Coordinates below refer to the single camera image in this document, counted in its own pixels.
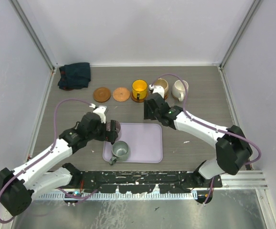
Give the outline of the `grey ceramic mug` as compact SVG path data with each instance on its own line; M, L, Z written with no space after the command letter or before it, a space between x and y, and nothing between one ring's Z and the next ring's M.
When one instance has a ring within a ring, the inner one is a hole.
M117 141L112 145L111 154L110 165L114 165L116 162L125 162L129 158L130 147L124 141Z

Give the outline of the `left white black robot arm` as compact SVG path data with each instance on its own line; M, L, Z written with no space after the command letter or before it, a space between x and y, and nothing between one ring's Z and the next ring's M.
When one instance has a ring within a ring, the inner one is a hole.
M103 122L100 114L88 112L36 157L13 170L5 167L0 171L0 204L15 217L47 191L79 187L81 172L72 164L66 163L52 174L47 171L92 140L114 144L119 131L120 123L116 120Z

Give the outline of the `beige ceramic mug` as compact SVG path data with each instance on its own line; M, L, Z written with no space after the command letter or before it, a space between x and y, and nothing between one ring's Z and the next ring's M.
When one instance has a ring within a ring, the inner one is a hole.
M165 95L169 94L169 84L165 79L159 78L154 85L161 85L165 90Z

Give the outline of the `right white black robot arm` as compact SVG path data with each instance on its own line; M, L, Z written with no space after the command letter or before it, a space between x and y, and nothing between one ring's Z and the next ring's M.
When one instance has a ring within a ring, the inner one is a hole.
M217 175L236 175L253 153L238 126L214 125L179 106L170 107L159 93L144 101L144 119L157 120L163 126L191 134L215 149L216 157L202 162L193 172L195 184L201 188L207 187Z

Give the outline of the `white ceramic mug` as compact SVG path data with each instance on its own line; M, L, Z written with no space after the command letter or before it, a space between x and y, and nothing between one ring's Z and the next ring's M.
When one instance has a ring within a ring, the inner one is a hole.
M183 102L186 91L189 90L189 85L186 81L181 82L181 80L175 81L174 85L172 86L172 96L177 99L179 102Z

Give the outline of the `yellow mug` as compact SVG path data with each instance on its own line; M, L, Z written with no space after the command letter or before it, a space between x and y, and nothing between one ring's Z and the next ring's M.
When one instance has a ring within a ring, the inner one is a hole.
M148 94L148 84L144 80L135 80L132 84L132 95L136 100L143 100Z

